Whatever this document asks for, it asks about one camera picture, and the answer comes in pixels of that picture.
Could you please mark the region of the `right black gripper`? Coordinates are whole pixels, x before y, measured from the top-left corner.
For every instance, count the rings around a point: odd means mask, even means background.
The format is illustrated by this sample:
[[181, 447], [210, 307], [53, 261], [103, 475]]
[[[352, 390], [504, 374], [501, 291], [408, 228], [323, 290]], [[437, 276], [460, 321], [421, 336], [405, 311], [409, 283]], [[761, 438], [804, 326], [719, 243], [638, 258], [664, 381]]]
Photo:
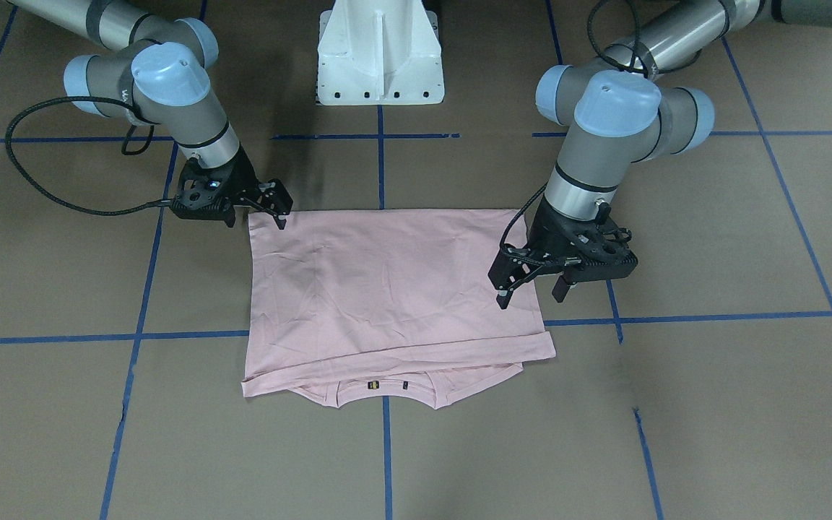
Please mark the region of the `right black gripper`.
[[234, 228], [236, 207], [267, 213], [284, 230], [293, 199], [281, 180], [258, 180], [242, 147], [221, 167], [203, 168], [198, 160], [188, 159], [170, 202], [172, 213], [182, 220], [222, 220]]

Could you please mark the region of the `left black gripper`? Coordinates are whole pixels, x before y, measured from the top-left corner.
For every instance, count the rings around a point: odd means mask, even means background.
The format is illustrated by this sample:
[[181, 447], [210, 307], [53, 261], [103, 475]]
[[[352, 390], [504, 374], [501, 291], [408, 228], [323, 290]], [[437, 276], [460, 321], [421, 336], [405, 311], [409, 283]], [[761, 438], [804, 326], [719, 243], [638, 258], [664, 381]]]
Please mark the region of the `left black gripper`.
[[[524, 221], [524, 214], [538, 199], [527, 243], [519, 248], [506, 242], [509, 231]], [[564, 303], [578, 283], [625, 279], [638, 266], [628, 243], [631, 232], [611, 220], [611, 205], [602, 198], [595, 203], [593, 220], [572, 220], [552, 207], [542, 196], [533, 196], [506, 225], [488, 277], [496, 289], [496, 303], [506, 310], [515, 290], [536, 277], [558, 275], [552, 299]]]

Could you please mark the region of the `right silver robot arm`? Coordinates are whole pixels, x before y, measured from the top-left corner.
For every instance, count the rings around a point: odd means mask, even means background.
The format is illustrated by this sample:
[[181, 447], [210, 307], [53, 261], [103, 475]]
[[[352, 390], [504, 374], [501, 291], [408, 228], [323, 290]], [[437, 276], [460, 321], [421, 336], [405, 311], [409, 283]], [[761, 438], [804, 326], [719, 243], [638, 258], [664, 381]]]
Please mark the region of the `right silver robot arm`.
[[14, 130], [27, 116], [59, 103], [129, 122], [129, 131], [165, 126], [186, 161], [171, 199], [137, 205], [135, 212], [169, 208], [182, 220], [235, 224], [247, 207], [284, 228], [292, 198], [280, 180], [261, 182], [208, 74], [217, 63], [215, 34], [199, 19], [163, 19], [126, 1], [17, 1], [36, 14], [107, 50], [73, 58], [63, 73], [66, 94], [36, 103], [6, 128], [6, 154], [26, 181], [42, 185], [14, 154]]

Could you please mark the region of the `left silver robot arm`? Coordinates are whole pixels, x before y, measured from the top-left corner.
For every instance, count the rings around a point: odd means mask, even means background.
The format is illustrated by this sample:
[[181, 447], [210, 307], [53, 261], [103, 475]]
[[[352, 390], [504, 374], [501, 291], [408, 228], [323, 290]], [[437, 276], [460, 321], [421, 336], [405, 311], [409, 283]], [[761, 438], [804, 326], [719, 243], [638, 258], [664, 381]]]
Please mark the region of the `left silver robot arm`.
[[661, 88], [657, 79], [697, 62], [704, 47], [756, 20], [832, 27], [832, 1], [677, 1], [644, 22], [636, 6], [633, 34], [607, 46], [586, 21], [595, 57], [548, 69], [536, 88], [538, 111], [568, 132], [549, 181], [536, 191], [538, 208], [523, 247], [500, 240], [488, 272], [496, 303], [536, 277], [558, 277], [562, 302], [580, 282], [624, 279], [638, 259], [631, 234], [610, 217], [630, 164], [680, 155], [703, 144], [714, 127], [714, 105], [694, 88]]

